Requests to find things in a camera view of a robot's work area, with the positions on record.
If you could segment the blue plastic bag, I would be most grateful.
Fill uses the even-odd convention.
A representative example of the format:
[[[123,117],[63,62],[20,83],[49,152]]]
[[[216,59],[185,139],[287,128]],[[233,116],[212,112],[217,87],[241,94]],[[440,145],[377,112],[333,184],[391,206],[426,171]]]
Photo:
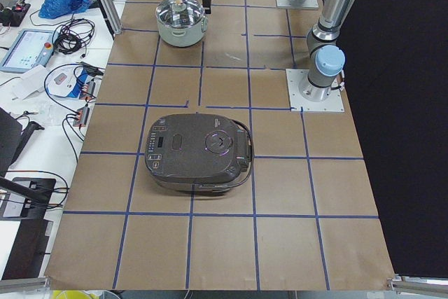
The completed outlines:
[[[95,0],[45,0],[38,16],[43,19],[56,19],[63,15],[84,13]]]

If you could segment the pale green electric pot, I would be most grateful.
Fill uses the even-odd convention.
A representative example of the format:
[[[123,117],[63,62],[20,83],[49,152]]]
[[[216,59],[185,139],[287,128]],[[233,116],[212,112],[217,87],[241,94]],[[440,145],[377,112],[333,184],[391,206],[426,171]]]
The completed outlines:
[[[208,17],[192,27],[187,28],[171,28],[160,24],[157,21],[157,28],[162,40],[171,46],[180,48],[192,46],[201,41],[208,28]]]

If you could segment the dark grey rice cooker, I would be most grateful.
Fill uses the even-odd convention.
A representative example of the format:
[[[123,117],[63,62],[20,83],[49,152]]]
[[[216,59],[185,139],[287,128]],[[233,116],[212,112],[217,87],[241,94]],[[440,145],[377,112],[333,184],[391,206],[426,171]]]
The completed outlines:
[[[253,171],[249,129],[216,114],[163,116],[150,127],[145,149],[150,175],[171,190],[224,193],[246,183]]]

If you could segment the teach pendant tablet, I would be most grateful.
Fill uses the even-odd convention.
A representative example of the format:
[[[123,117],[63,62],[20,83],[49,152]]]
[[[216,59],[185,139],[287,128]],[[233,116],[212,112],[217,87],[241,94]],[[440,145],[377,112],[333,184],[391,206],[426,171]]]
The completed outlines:
[[[1,61],[1,70],[23,74],[38,65],[45,66],[54,53],[54,31],[23,29]]]

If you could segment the glass pot lid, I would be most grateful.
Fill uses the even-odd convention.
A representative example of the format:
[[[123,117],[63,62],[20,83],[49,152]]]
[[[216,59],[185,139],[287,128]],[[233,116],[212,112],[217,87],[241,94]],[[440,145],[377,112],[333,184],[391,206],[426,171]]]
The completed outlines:
[[[157,21],[171,28],[187,28],[201,22],[205,9],[197,0],[164,0],[156,8]]]

